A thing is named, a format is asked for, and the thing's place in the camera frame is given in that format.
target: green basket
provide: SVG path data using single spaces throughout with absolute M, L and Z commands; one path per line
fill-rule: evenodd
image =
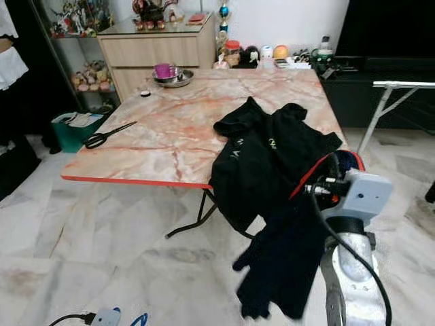
M 77 153 L 82 148 L 84 139 L 87 139 L 90 135 L 94 134 L 103 122 L 109 117 L 109 115 L 102 115 L 96 122 L 89 126 L 79 128 L 71 127 L 68 124 L 60 122 L 61 120 L 72 117 L 74 113 L 64 113 L 58 115 L 52 120 L 52 127 L 56 133 L 60 147 L 63 152 Z

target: marble floor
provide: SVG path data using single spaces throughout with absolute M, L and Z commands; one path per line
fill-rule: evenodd
M 344 132 L 355 149 L 362 130 Z M 64 181 L 59 172 L 71 154 L 51 156 L 38 138 L 31 142 L 42 163 L 0 202 L 0 326 L 44 326 L 116 306 L 121 326 L 144 312 L 155 326 L 326 325 L 319 271 L 303 320 L 286 319 L 274 305 L 269 320 L 241 318 L 235 289 L 243 273 L 231 263 L 249 241 L 219 212 L 199 229 L 164 238 L 194 221 L 199 190 Z M 393 325 L 433 325 L 435 206 L 423 196 L 435 179 L 434 139 L 377 130 L 363 156 L 370 172 L 394 185 L 369 227 Z M 261 227 L 258 220 L 250 232 Z

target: marble table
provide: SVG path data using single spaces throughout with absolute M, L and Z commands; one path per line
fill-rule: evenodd
M 96 149 L 82 148 L 63 169 L 62 178 L 201 188 L 205 192 L 198 221 L 188 229 L 202 224 L 216 209 L 214 204 L 202 217 L 205 196 L 215 200 L 208 184 L 211 166 L 226 142 L 225 137 L 215 133 L 213 124 L 242 105 L 248 96 L 254 97 L 267 113 L 286 103 L 298 103 L 308 110 L 305 123 L 324 134 L 337 133 L 345 144 L 312 70 L 198 69 L 194 72 L 192 83 L 183 88 L 161 88 L 151 76 L 146 78 L 98 132 L 138 122 L 109 137 Z M 145 89 L 151 96 L 142 98 L 139 93 Z

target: black television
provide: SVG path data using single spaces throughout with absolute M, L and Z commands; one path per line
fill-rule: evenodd
M 336 56 L 435 58 L 435 0 L 350 0 Z

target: metal bowl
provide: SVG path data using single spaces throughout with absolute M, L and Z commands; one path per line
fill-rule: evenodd
M 154 81 L 156 82 L 156 84 L 158 84 L 159 86 L 162 86 L 162 87 L 178 88 L 178 87 L 183 87 L 183 86 L 190 84 L 190 82 L 193 80 L 193 77 L 194 77 L 193 71 L 184 69 L 183 73 L 181 74 L 180 79 L 176 79 L 175 81 L 172 81 L 171 83 L 167 83 L 167 82 L 160 83 L 156 78 L 154 78 Z
M 152 77 L 158 83 L 173 83 L 173 82 L 176 82 L 177 80 L 180 80 L 182 75 L 183 75 L 183 69 L 176 67 L 176 66 L 171 66 L 170 69 L 171 69 L 172 77 L 157 78 L 156 71 L 152 72 Z

